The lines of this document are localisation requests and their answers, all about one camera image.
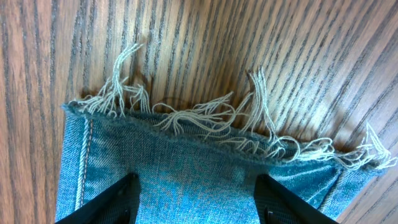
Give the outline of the light blue denim jeans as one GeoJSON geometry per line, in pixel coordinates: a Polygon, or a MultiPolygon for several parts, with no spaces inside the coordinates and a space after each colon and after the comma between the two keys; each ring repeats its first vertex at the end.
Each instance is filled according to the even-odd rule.
{"type": "Polygon", "coordinates": [[[141,193],[136,223],[260,223],[256,178],[267,174],[335,220],[369,180],[397,164],[371,126],[349,152],[330,138],[279,136],[267,107],[263,69],[239,106],[230,95],[158,113],[141,84],[121,78],[134,44],[117,57],[94,96],[66,114],[56,222],[133,173],[141,193]]]}

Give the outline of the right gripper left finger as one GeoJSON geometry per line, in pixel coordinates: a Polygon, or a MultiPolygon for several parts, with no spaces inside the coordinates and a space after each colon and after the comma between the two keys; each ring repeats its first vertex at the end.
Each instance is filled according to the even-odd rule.
{"type": "Polygon", "coordinates": [[[130,173],[57,224],[135,224],[141,186],[130,173]]]}

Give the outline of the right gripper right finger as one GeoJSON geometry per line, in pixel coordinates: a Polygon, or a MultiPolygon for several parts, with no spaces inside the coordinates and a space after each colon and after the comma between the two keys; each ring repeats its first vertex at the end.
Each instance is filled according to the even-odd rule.
{"type": "Polygon", "coordinates": [[[267,174],[256,178],[254,201],[261,224],[336,224],[267,174]]]}

